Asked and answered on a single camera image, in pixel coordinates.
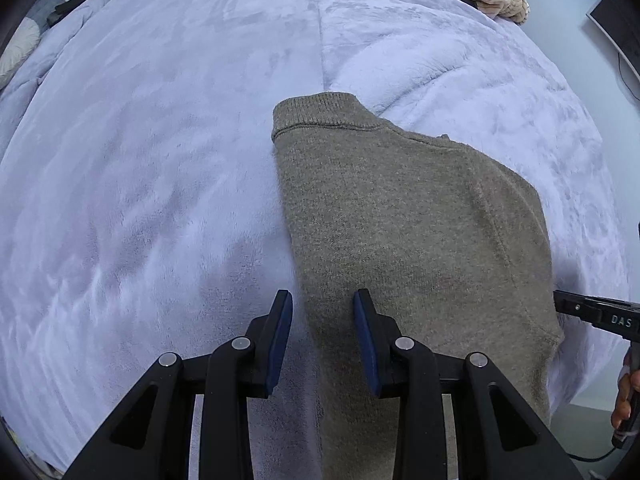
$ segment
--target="silver screw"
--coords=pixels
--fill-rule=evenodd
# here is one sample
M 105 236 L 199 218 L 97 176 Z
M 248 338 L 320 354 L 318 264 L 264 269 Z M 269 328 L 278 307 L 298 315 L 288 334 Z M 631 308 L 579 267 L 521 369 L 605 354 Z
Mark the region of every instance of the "silver screw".
M 158 362 L 162 366 L 171 366 L 171 365 L 175 364 L 175 362 L 177 360 L 178 360 L 178 358 L 176 357 L 176 355 L 173 352 L 167 352 L 166 354 L 162 354 L 158 358 Z
M 245 348 L 249 348 L 249 346 L 251 346 L 251 340 L 247 337 L 236 337 L 231 342 L 231 346 L 236 350 L 244 350 Z
M 414 340 L 410 337 L 399 337 L 396 339 L 396 346 L 401 350 L 411 350 L 415 345 Z
M 477 366 L 478 368 L 482 368 L 487 365 L 489 359 L 486 358 L 486 355 L 481 354 L 480 352 L 475 352 L 471 354 L 469 357 L 469 361 L 473 366 Z

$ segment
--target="floor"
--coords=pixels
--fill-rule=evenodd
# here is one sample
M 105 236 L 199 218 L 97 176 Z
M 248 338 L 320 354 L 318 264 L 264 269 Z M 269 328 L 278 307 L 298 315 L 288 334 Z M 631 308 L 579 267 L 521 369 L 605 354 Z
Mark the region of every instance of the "floor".
M 625 237 L 631 300 L 640 303 L 640 103 L 618 71 L 618 51 L 586 16 L 600 0 L 528 1 L 531 12 L 523 30 L 560 69 L 602 136 Z M 640 82 L 624 61 L 621 69 L 640 96 Z M 594 383 L 554 417 L 552 431 L 568 452 L 593 457 L 611 448 L 609 415 L 625 352 L 621 345 Z M 580 467 L 584 474 L 591 469 L 606 475 L 619 460 L 616 452 Z

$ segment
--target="white plush blanket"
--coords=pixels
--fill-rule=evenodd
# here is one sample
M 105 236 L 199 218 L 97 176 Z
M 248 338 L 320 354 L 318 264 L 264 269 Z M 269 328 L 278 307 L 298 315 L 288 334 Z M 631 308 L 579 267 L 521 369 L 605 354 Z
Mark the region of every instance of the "white plush blanket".
M 556 286 L 627 297 L 600 136 L 513 23 L 458 0 L 89 0 L 0 96 L 0 412 L 43 459 L 66 467 L 163 351 L 211 352 L 279 288 L 295 305 L 271 111 L 326 89 L 517 171 Z M 565 330 L 553 407 L 617 342 Z M 250 402 L 257 479 L 320 478 L 316 368 L 296 310 Z

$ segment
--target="blue gripper pad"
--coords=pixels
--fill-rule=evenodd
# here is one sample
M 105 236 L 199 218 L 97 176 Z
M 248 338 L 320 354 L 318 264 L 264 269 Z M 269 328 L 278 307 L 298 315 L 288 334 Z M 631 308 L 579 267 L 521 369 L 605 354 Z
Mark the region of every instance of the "blue gripper pad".
M 275 334 L 269 347 L 267 377 L 265 381 L 268 395 L 271 395 L 271 392 L 280 379 L 282 361 L 284 359 L 284 352 L 287 349 L 289 330 L 291 329 L 291 317 L 293 316 L 293 300 L 290 292 L 288 290 L 279 290 L 274 303 L 277 303 L 278 300 L 282 302 L 282 309 L 276 325 Z
M 379 397 L 382 392 L 382 385 L 378 375 L 378 358 L 376 356 L 376 347 L 369 330 L 369 323 L 364 312 L 360 293 L 356 292 L 353 297 L 353 317 L 356 325 L 356 334 L 358 336 L 358 344 L 360 345 L 360 356 L 364 365 L 364 373 L 367 378 L 367 384 L 371 393 Z

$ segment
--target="black handle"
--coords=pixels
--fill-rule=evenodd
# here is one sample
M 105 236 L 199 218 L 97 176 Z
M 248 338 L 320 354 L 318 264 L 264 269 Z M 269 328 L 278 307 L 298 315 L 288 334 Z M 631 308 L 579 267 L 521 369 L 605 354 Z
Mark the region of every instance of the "black handle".
M 640 344 L 631 343 L 631 359 L 629 374 L 640 369 Z M 613 432 L 611 443 L 618 449 L 629 449 L 638 436 L 640 430 L 640 393 L 631 389 L 629 403 L 631 404 L 631 416 L 623 420 L 616 431 Z

